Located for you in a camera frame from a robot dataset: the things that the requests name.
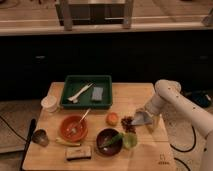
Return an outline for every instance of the cabinet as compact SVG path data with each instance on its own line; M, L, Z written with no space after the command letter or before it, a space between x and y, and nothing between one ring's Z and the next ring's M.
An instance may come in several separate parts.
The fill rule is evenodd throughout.
M0 37L0 99L41 98L69 74L213 88L211 30Z

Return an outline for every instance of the green tray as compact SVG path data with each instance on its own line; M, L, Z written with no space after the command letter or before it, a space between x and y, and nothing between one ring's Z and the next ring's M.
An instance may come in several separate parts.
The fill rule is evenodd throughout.
M88 83L93 85L78 97L78 103L67 100ZM91 100L94 87L102 87L100 102ZM65 80L60 105L65 109L108 109L112 105L112 79L109 75L68 75Z

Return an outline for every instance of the metal cup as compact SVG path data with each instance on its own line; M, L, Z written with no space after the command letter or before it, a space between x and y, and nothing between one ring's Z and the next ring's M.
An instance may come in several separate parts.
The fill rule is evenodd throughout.
M35 131L32 135L32 141L43 147L46 147L49 144L49 139L44 129L38 129Z

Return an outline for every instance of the small dish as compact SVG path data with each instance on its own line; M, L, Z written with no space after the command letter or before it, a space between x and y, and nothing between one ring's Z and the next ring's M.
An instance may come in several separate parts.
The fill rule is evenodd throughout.
M118 140L117 142L113 143L112 145L109 145L108 147L104 147L104 148L100 147L104 142L110 140L112 137L114 137L118 133L119 132L116 131L115 129L106 128L98 134L98 136L96 138L96 145L97 145L98 151L101 154L103 154L105 156L113 156L120 152L122 145L123 145L122 139Z
M82 120L81 123L78 124L78 126L76 126L76 124L80 121L81 118L81 116L77 115L65 118L59 128L59 134L61 138L68 142L76 142L83 140L88 133L88 128L85 119ZM75 133L72 133L71 131L73 127L76 128Z

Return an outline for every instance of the food item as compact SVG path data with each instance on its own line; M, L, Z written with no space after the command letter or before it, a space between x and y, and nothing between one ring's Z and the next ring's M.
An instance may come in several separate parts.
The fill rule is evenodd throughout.
M90 146L68 147L66 150L67 161L77 159L91 159L92 150Z
M106 116L106 122L111 126L116 126L118 123L119 117L115 112L108 113Z
M66 146L70 146L70 147L78 147L81 146L81 142L68 142L63 140L60 137L57 137L55 140L57 143L62 144L62 145L66 145Z
M132 125L133 117L132 116L125 116L121 119L121 125L125 132L132 132L136 133L135 126Z
M137 139L137 135L132 133L132 132L128 132L126 134L124 134L123 136L123 146L126 149L130 149L133 148L134 146L137 145L138 139Z
M114 144L115 142L119 141L121 138L123 138L123 133L118 133L117 135L115 135L114 137L109 139L108 141L106 141L103 144L101 144L99 146L99 148L108 147L108 146Z

